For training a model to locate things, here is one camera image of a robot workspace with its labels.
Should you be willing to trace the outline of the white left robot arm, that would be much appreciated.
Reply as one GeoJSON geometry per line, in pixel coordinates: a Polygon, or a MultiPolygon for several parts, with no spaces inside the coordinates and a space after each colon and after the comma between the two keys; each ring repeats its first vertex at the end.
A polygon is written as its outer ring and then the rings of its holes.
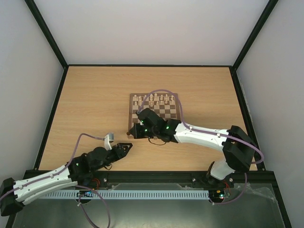
{"type": "Polygon", "coordinates": [[[42,175],[24,180],[5,179],[0,186],[1,216],[15,214],[35,199],[53,191],[87,184],[94,172],[124,158],[128,151],[128,146],[120,143],[110,150],[96,147],[89,153],[75,157],[70,163],[42,175]]]}

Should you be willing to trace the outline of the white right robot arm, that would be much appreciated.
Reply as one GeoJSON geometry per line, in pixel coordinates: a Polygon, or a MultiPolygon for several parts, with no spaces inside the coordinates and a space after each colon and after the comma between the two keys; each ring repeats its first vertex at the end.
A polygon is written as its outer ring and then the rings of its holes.
{"type": "Polygon", "coordinates": [[[137,111],[138,122],[127,131],[135,139],[158,138],[164,143],[192,143],[223,152],[224,159],[211,163],[207,180],[218,186],[234,172],[250,170],[256,146],[251,138],[238,126],[230,129],[209,129],[188,125],[182,120],[164,120],[153,110],[137,111]]]}

